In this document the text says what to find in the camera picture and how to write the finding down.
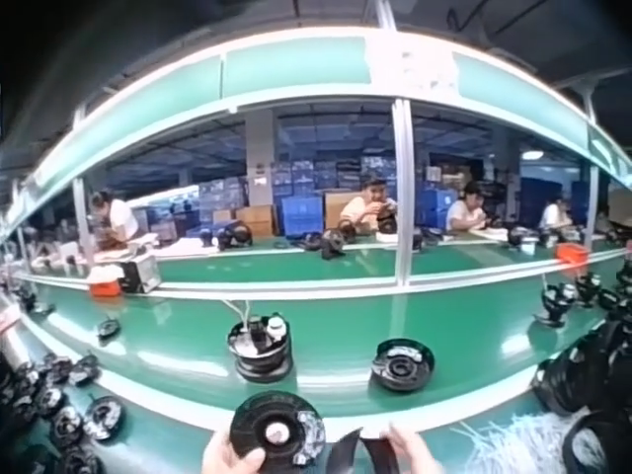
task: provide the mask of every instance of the gray pillar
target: gray pillar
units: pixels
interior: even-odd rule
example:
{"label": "gray pillar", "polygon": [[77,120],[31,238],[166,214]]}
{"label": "gray pillar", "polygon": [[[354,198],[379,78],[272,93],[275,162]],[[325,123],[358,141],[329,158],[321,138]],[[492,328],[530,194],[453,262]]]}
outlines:
{"label": "gray pillar", "polygon": [[246,113],[246,167],[250,205],[273,204],[272,165],[277,159],[275,111]]}

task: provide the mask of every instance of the cardboard box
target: cardboard box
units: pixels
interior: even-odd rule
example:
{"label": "cardboard box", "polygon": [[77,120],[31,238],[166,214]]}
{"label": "cardboard box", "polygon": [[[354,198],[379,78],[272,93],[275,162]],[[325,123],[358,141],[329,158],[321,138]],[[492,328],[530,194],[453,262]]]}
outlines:
{"label": "cardboard box", "polygon": [[252,205],[237,209],[235,212],[235,218],[248,225],[255,238],[270,238],[275,235],[273,215],[273,207],[271,205]]}
{"label": "cardboard box", "polygon": [[233,220],[235,218],[235,211],[233,209],[215,210],[213,212],[213,222],[225,222]]}

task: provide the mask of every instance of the worker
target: worker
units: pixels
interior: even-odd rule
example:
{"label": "worker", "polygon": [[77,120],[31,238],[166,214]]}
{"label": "worker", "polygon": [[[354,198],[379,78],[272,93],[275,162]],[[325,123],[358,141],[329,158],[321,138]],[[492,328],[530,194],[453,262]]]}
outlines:
{"label": "worker", "polygon": [[397,211],[397,202],[388,197],[386,180],[377,175],[363,175],[360,188],[360,196],[347,203],[340,213],[340,220],[350,220],[358,233],[367,233],[377,230],[377,214],[385,207]]}
{"label": "worker", "polygon": [[485,227],[487,216],[483,211],[483,196],[478,185],[470,182],[463,189],[463,197],[447,210],[445,230],[468,231]]}
{"label": "worker", "polygon": [[105,223],[106,238],[100,245],[102,250],[124,247],[126,242],[141,236],[138,221],[124,200],[113,198],[107,191],[99,191],[92,195],[91,204]]}
{"label": "worker", "polygon": [[561,196],[554,197],[544,207],[540,219],[540,229],[561,229],[573,225],[568,214],[568,206]]}

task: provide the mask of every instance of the blue plastic crate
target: blue plastic crate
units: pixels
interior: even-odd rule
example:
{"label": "blue plastic crate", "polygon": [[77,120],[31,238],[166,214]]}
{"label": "blue plastic crate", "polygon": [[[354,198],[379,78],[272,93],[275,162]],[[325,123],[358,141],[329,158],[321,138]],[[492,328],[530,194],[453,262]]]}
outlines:
{"label": "blue plastic crate", "polygon": [[282,200],[281,213],[285,235],[323,231],[321,197],[286,197]]}

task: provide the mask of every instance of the brown cardboard box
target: brown cardboard box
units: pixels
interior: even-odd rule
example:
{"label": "brown cardboard box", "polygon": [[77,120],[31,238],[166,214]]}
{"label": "brown cardboard box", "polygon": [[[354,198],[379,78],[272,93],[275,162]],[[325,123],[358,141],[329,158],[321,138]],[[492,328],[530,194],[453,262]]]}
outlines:
{"label": "brown cardboard box", "polygon": [[253,233],[253,237],[273,237],[273,207],[271,205],[253,205],[237,209],[235,217],[243,221]]}
{"label": "brown cardboard box", "polygon": [[359,196],[357,192],[325,194],[325,227],[338,227],[340,213],[350,200]]}
{"label": "brown cardboard box", "polygon": [[233,209],[216,210],[213,212],[213,222],[224,222],[226,220],[233,220],[235,218],[235,211]]}

